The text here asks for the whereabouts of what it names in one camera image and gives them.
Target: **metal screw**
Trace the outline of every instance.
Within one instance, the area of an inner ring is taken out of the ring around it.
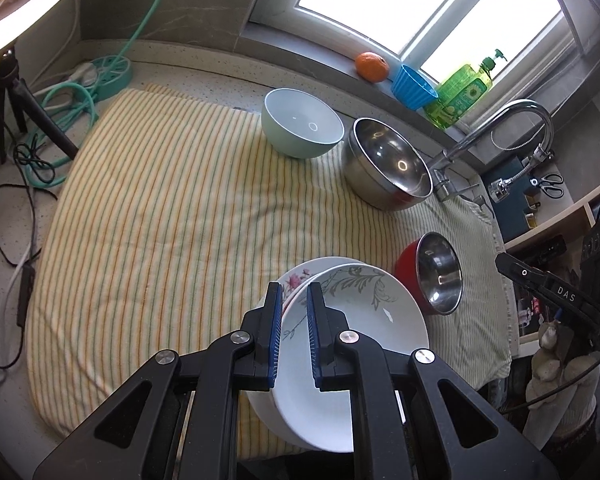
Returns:
[[[176,358],[176,354],[174,354],[171,350],[160,350],[155,355],[155,360],[158,361],[159,365],[168,365],[172,363]]]
[[[358,332],[353,332],[353,330],[340,332],[340,341],[343,343],[355,343],[358,339],[360,339]]]
[[[436,356],[431,350],[421,349],[416,352],[416,359],[424,365],[432,363],[435,358]]]
[[[238,330],[231,334],[231,341],[239,345],[240,343],[246,343],[251,336],[249,332],[245,332],[244,330]]]

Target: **white bowl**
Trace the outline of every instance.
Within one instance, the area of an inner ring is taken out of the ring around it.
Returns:
[[[343,311],[352,330],[374,338],[383,348],[410,354],[429,347],[418,305],[388,272],[344,264],[307,281],[320,282],[325,304]],[[352,452],[349,392],[321,392],[314,386],[303,288],[282,317],[274,403],[300,441],[326,451]]]
[[[345,258],[344,256],[326,256],[303,262],[293,269],[288,270],[276,280],[282,285],[283,302],[286,303],[296,291],[311,281],[310,278],[314,279],[315,276],[318,276],[325,270],[333,269],[334,267],[345,263],[352,264],[360,262],[353,258]],[[256,307],[263,306],[264,299],[265,297],[262,296]],[[256,415],[258,415],[258,418],[278,437],[294,446],[303,447],[305,449],[318,449],[313,448],[309,443],[300,439],[291,428],[288,427],[280,415],[280,411],[273,400],[271,391],[246,392],[246,394],[253,410],[256,412]]]
[[[344,137],[336,112],[317,97],[291,88],[264,97],[262,130],[278,152],[295,158],[323,155]]]

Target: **faucet spout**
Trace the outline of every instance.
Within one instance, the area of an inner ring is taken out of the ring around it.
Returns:
[[[544,161],[548,156],[549,147],[554,140],[554,124],[551,114],[542,105],[530,99],[518,99],[505,104],[500,110],[493,114],[483,124],[478,126],[472,133],[460,140],[449,150],[442,150],[429,163],[431,177],[433,179],[436,196],[441,202],[455,196],[456,190],[453,183],[446,177],[445,169],[448,168],[459,155],[472,147],[485,134],[502,124],[511,116],[521,112],[531,112],[542,119],[544,136],[535,148],[527,165],[512,178],[499,179],[489,186],[490,196],[494,202],[499,202],[509,194],[509,187],[524,174],[529,173],[534,167]]]

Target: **soap bottle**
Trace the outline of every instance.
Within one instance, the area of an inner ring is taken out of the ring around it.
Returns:
[[[495,59],[501,57],[496,50]],[[493,86],[491,70],[496,66],[492,57],[485,57],[479,67],[467,63],[436,87],[438,98],[424,107],[429,120],[442,130],[462,117]]]

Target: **red metal bowl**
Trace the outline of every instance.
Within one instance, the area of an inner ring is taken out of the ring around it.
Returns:
[[[440,233],[413,241],[395,264],[394,276],[407,288],[423,314],[447,316],[462,297],[458,255]]]

